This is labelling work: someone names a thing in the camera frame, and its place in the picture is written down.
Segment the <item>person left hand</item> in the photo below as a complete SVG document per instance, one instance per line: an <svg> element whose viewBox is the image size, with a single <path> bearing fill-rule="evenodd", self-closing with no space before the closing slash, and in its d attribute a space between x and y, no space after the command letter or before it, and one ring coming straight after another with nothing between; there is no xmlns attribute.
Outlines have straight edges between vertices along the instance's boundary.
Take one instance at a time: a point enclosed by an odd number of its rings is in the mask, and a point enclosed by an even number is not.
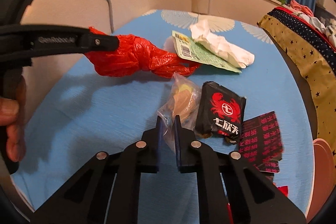
<svg viewBox="0 0 336 224"><path fill-rule="evenodd" d="M23 76L16 88L14 100L1 97L1 126L6 128L6 153L13 162L21 161L26 153L24 119L26 82Z"/></svg>

